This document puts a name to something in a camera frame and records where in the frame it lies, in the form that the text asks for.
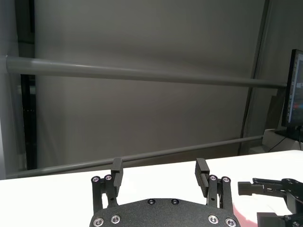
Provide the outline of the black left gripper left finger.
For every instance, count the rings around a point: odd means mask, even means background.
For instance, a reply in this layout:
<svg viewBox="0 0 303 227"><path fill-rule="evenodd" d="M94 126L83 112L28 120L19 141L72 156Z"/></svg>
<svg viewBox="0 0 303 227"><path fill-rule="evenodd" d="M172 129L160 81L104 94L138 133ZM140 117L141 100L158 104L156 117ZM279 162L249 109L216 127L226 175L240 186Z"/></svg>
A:
<svg viewBox="0 0 303 227"><path fill-rule="evenodd" d="M93 210L99 211L103 209L102 195L106 194L108 207L117 206L117 197L119 188L123 179L123 161L122 158L115 158L112 164L111 173L100 178L94 176L91 179Z"/></svg>

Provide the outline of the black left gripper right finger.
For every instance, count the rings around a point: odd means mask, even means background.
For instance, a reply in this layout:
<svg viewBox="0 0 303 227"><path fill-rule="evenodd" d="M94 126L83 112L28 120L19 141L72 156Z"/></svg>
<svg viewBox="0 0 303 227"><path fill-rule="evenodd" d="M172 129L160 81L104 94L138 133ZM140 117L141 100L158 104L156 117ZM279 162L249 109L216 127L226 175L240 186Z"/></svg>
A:
<svg viewBox="0 0 303 227"><path fill-rule="evenodd" d="M218 178L211 175L207 162L203 158L196 159L195 175L208 206L232 210L231 179L229 177Z"/></svg>

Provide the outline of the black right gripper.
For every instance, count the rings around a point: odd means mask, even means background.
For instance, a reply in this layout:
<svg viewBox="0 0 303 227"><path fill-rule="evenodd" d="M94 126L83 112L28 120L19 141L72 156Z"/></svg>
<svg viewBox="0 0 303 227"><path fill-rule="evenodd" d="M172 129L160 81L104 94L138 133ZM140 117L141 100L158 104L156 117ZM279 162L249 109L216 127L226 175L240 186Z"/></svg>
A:
<svg viewBox="0 0 303 227"><path fill-rule="evenodd" d="M285 196L284 200L291 215L284 218L275 213L258 212L258 227L302 227L303 226L303 183L285 178L282 181L253 178L251 182L238 182L238 194Z"/></svg>

